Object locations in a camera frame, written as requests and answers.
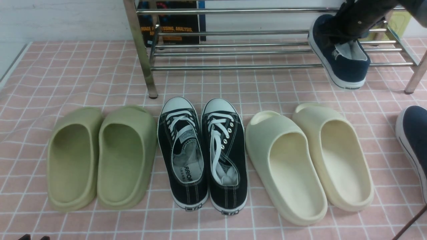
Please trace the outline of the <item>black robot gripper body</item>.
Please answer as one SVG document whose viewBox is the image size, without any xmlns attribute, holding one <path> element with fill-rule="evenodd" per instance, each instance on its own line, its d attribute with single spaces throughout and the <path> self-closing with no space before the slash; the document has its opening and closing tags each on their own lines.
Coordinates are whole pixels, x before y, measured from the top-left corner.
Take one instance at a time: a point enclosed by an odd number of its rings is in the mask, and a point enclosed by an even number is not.
<svg viewBox="0 0 427 240">
<path fill-rule="evenodd" d="M 348 0 L 325 21 L 325 37 L 332 44 L 357 40 L 397 5 L 396 0 Z"/>
</svg>

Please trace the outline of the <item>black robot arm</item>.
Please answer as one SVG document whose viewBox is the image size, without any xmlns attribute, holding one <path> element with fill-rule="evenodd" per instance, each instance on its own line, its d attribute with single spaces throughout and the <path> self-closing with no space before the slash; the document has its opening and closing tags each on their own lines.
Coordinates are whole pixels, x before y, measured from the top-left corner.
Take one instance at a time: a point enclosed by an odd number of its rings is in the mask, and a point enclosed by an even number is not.
<svg viewBox="0 0 427 240">
<path fill-rule="evenodd" d="M 424 28 L 427 24 L 425 0 L 347 0 L 337 14 L 320 25 L 333 44 L 361 38 L 396 6 L 401 5 Z"/>
</svg>

